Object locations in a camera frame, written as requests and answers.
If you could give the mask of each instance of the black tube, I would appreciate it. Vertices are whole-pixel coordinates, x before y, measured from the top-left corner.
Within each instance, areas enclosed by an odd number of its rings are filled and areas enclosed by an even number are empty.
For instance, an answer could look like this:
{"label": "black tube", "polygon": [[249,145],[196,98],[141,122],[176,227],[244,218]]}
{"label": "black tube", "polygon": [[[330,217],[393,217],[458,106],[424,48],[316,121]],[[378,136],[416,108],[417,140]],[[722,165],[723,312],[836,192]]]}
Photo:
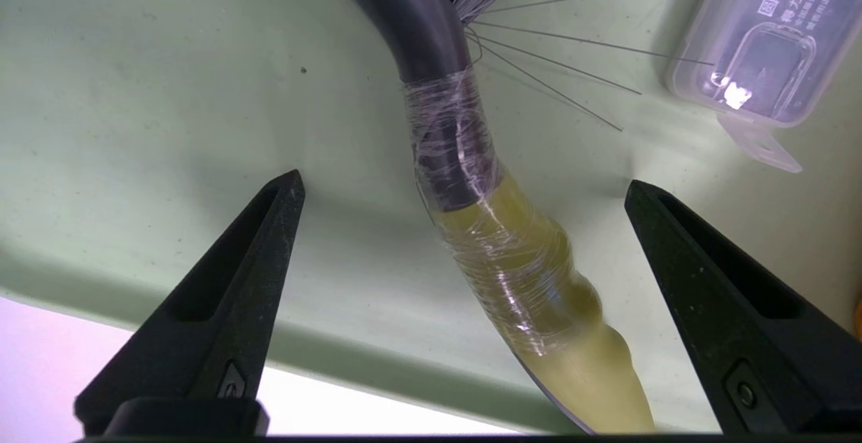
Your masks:
{"label": "black tube", "polygon": [[[429,209],[471,206],[496,188],[500,171],[472,75],[452,81],[470,66],[455,7],[449,0],[355,1],[386,40],[407,84],[416,178]],[[451,100],[428,112],[422,92]]]}
{"label": "black tube", "polygon": [[386,40],[401,81],[428,81],[464,71],[470,53],[449,0],[355,0]]}

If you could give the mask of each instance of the yellowish translucent material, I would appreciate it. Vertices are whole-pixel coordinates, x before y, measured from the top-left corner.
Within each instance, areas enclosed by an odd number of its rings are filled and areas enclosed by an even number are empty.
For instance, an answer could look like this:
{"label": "yellowish translucent material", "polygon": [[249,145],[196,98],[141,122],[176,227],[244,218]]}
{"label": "yellowish translucent material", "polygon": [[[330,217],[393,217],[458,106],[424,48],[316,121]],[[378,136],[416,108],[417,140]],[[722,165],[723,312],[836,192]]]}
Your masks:
{"label": "yellowish translucent material", "polygon": [[545,393],[599,433],[655,431],[622,336],[575,271],[566,232],[504,173],[478,203],[432,217],[509,347]]}

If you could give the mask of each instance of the plastic box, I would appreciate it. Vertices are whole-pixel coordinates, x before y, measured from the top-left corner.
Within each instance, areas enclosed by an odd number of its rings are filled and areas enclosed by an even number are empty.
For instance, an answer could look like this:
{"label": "plastic box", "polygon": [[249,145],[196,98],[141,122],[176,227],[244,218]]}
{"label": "plastic box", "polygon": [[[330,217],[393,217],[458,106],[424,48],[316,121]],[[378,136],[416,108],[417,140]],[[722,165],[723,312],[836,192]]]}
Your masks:
{"label": "plastic box", "polygon": [[768,127],[805,121],[860,25],[862,0],[702,0],[668,87],[717,110],[747,154],[798,172]]}

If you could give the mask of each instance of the white background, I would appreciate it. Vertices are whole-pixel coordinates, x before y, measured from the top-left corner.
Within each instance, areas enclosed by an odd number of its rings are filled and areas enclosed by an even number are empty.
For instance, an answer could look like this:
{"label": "white background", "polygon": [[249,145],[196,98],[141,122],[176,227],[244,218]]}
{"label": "white background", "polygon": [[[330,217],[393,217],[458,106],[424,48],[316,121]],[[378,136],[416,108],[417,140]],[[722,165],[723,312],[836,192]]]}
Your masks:
{"label": "white background", "polygon": [[[77,394],[130,332],[0,298],[0,435],[5,443],[74,441]],[[439,411],[264,369],[258,400],[270,434],[501,434]]]}

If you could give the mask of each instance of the plastic wrap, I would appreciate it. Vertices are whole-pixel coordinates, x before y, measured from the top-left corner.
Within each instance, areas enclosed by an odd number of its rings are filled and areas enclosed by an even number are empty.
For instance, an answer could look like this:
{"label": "plastic wrap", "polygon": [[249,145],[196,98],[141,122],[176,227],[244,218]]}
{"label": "plastic wrap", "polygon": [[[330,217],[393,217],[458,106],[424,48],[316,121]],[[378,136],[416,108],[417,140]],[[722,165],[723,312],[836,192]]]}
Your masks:
{"label": "plastic wrap", "polygon": [[[406,97],[428,211],[509,345],[545,354],[601,320],[595,290],[574,271],[566,232],[536,210],[496,157],[472,70],[409,84]],[[465,189],[475,201],[447,209],[446,193]]]}
{"label": "plastic wrap", "polygon": [[653,431],[628,347],[575,271],[566,232],[496,157],[472,70],[407,84],[405,97],[428,213],[515,356],[586,430]]}

